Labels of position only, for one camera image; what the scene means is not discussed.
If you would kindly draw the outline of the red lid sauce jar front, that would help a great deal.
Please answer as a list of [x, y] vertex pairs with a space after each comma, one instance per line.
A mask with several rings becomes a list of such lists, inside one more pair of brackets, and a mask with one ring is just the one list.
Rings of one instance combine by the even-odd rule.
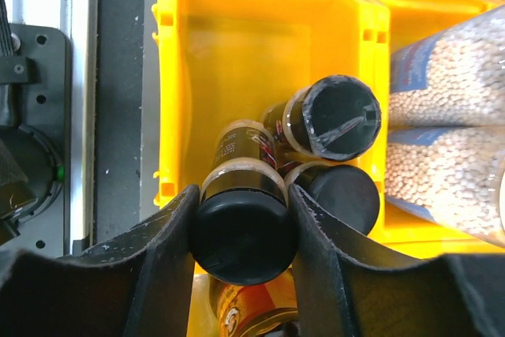
[[209, 301], [219, 336], [300, 336], [293, 272], [272, 281], [238, 286], [210, 279]]

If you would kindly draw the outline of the small dark cap bottle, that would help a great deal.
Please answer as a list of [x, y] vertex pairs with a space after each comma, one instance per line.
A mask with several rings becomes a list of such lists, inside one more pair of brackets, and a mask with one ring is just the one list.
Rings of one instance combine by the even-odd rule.
[[382, 110], [367, 84], [331, 75], [267, 109], [261, 123], [283, 150], [345, 162], [372, 147]]
[[324, 161], [284, 166], [286, 185], [296, 184], [325, 211], [367, 235], [380, 211], [380, 194], [371, 177], [358, 167]]

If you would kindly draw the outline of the grey lid salt jar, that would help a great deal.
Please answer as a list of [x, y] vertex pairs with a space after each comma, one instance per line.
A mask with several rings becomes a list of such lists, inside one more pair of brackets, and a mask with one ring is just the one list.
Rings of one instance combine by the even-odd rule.
[[503, 125], [504, 8], [403, 47], [390, 72], [391, 125]]

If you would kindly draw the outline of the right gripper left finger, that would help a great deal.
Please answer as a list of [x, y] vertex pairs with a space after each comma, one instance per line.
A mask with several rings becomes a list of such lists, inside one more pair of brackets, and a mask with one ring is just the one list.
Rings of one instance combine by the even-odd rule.
[[4, 336], [183, 336], [194, 260], [186, 187], [156, 214], [77, 256], [1, 251]]

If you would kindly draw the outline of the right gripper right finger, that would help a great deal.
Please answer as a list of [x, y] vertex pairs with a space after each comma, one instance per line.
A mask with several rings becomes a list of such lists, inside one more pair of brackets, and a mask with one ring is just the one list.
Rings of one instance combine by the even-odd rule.
[[304, 336], [501, 336], [504, 257], [389, 249], [289, 187], [299, 247], [293, 262]]

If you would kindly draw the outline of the small black cap bottle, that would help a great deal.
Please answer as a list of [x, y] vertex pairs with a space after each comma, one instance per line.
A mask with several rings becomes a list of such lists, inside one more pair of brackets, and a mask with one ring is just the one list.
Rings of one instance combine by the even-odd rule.
[[259, 122], [230, 123], [219, 136], [190, 223], [194, 260], [222, 282], [257, 285], [290, 266], [297, 241], [273, 136]]

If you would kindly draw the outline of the grey lid white shaker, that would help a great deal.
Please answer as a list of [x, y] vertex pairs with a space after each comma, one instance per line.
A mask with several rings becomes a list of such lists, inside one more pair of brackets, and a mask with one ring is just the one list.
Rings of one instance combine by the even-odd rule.
[[504, 128], [397, 129], [387, 139], [387, 202], [504, 245]]

